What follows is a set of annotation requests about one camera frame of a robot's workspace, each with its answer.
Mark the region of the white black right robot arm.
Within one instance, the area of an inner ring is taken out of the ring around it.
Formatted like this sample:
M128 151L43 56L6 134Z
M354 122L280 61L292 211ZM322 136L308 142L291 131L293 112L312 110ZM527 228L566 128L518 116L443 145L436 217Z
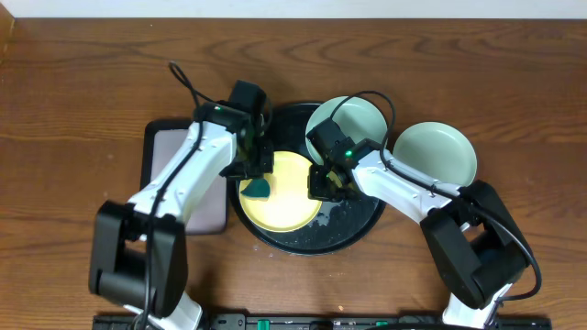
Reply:
M308 140L322 160L310 170L310 196L339 201L366 195L415 221L450 292L442 323L492 326L497 309L513 298L510 288L537 265L496 190L484 181L459 186L430 177L368 138Z

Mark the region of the yellow plate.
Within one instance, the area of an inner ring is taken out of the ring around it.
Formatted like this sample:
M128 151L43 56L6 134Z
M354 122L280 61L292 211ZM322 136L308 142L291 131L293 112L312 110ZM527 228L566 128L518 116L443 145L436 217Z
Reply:
M308 197L308 172L312 162L291 151L274 152L273 172L265 173L271 186L267 201L245 198L240 194L239 205L256 226L271 232L286 233L307 225L317 215L322 203Z

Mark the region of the light green plate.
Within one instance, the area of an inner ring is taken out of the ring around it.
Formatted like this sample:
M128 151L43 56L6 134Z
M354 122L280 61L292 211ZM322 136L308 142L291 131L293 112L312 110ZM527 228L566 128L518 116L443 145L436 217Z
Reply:
M471 184L478 161L470 141L453 126L423 122L407 128L393 146L393 156L442 182Z

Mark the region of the green yellow sponge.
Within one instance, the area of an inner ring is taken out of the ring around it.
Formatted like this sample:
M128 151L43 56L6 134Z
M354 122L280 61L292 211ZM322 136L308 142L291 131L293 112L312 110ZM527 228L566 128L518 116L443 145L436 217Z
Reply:
M267 201L271 196L271 186L266 179L251 179L242 182L240 194L245 198L257 201Z

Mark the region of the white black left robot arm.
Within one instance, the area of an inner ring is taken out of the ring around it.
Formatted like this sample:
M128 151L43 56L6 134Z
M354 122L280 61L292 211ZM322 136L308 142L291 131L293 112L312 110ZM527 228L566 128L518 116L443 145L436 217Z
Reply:
M106 201L97 211L89 289L135 308L130 328L198 326L201 309L184 291L185 225L216 177L257 179L272 171L272 149L262 139L264 107L201 105L159 175L126 203Z

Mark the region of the pale green plate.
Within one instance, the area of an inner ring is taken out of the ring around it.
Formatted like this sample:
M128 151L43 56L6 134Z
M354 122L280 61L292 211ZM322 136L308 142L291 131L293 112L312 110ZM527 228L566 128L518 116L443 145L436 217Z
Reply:
M387 125L381 111L370 101L353 97L343 103L346 96L339 96L321 104L311 114L305 129L308 134L313 128L330 118L335 107L341 104L333 117L342 133L359 144L367 138L380 143L386 133Z

